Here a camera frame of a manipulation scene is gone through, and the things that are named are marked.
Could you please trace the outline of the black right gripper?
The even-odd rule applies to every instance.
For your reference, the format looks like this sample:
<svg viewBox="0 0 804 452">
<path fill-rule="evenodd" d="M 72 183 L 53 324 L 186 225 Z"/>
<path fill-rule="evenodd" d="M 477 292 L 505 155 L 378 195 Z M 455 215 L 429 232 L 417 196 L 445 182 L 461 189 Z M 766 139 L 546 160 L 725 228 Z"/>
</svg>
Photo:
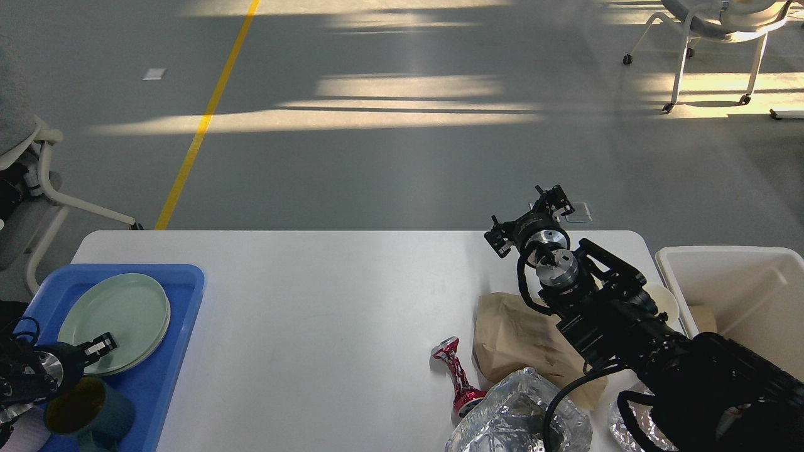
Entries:
<svg viewBox="0 0 804 452">
<path fill-rule="evenodd" d="M 505 258 L 511 250 L 523 250 L 531 242 L 570 249 L 570 237 L 559 220 L 574 214 L 574 206 L 560 184 L 549 189 L 536 185 L 535 189 L 539 197 L 531 207 L 532 212 L 505 222 L 491 215 L 492 226 L 484 239 L 498 258 Z"/>
</svg>

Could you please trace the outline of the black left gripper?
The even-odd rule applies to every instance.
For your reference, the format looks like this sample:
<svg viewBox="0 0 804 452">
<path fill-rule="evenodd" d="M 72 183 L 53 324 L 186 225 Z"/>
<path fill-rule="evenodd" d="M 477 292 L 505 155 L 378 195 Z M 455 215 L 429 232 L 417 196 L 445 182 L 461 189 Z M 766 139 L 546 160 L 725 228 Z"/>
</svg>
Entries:
<svg viewBox="0 0 804 452">
<path fill-rule="evenodd" d="M 35 354 L 51 381 L 49 397 L 74 388 L 84 376 L 86 360 L 100 360 L 117 348 L 111 332 L 84 343 L 83 349 L 64 342 L 36 346 Z"/>
</svg>

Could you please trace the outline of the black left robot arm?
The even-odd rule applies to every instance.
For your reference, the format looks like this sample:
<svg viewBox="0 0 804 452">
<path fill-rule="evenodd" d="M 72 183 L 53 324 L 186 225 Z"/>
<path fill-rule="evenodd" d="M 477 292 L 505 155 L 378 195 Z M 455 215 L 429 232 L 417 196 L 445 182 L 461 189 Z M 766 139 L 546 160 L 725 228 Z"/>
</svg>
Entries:
<svg viewBox="0 0 804 452">
<path fill-rule="evenodd" d="M 118 348 L 111 333 L 79 345 L 64 342 L 38 344 L 40 323 L 31 316 L 10 321 L 1 340 L 2 444 L 14 424 L 37 404 L 75 388 L 84 370 Z"/>
</svg>

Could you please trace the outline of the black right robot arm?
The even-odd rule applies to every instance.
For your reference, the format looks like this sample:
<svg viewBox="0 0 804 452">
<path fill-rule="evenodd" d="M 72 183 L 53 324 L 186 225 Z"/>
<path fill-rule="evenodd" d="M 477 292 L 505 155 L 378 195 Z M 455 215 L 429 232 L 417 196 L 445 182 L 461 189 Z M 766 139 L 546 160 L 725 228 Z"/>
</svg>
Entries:
<svg viewBox="0 0 804 452">
<path fill-rule="evenodd" d="M 588 382 L 631 370 L 649 393 L 622 391 L 616 404 L 642 450 L 660 447 L 638 426 L 632 404 L 680 451 L 801 451 L 802 383 L 734 340 L 687 338 L 645 290 L 632 264 L 589 239 L 571 249 L 560 217 L 574 211 L 562 186 L 539 189 L 516 220 L 494 220 L 484 238 L 499 257 L 516 249 L 525 305 L 557 315 L 557 329 L 583 358 L 585 374 L 561 389 L 543 421 L 543 443 L 563 398 Z"/>
</svg>

